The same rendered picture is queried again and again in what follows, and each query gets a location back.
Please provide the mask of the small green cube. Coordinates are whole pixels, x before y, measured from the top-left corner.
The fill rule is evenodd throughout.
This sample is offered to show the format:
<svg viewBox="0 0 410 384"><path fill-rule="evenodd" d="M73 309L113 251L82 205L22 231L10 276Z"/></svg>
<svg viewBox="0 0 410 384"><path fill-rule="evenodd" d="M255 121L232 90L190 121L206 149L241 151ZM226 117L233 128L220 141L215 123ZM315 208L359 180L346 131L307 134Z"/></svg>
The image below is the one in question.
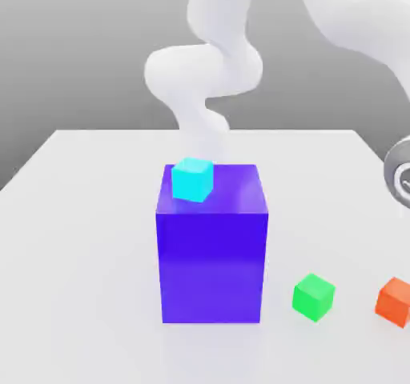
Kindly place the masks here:
<svg viewBox="0 0 410 384"><path fill-rule="evenodd" d="M292 308L318 322L331 308L336 287L315 274L308 274L295 285Z"/></svg>

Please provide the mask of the small cyan cube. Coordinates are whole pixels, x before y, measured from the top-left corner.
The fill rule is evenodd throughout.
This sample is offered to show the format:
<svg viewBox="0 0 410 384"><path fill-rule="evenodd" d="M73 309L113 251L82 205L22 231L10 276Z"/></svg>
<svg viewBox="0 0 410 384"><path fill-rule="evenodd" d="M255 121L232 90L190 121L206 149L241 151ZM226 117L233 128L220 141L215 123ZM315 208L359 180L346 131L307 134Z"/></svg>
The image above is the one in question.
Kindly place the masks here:
<svg viewBox="0 0 410 384"><path fill-rule="evenodd" d="M173 198L203 202L214 186L214 164L197 158L184 158L171 168Z"/></svg>

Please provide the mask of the small orange cube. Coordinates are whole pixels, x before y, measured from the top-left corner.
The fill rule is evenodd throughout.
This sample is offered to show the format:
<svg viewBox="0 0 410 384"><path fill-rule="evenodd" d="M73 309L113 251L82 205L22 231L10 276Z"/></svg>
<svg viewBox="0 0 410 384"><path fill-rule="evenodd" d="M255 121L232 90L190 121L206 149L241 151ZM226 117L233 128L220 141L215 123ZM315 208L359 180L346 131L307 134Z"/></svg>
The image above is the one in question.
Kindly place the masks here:
<svg viewBox="0 0 410 384"><path fill-rule="evenodd" d="M399 278L390 279L379 292L375 312L405 328L410 321L410 284Z"/></svg>

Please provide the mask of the large blue box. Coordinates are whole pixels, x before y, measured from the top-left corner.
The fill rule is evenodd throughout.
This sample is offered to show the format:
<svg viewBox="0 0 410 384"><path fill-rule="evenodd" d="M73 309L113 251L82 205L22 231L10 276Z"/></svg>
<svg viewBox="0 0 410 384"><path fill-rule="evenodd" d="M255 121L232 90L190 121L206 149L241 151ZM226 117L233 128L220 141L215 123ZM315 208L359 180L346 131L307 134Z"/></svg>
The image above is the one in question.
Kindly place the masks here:
<svg viewBox="0 0 410 384"><path fill-rule="evenodd" d="M163 171L155 212L162 320L260 320L268 208L254 165L217 165L204 202L173 198Z"/></svg>

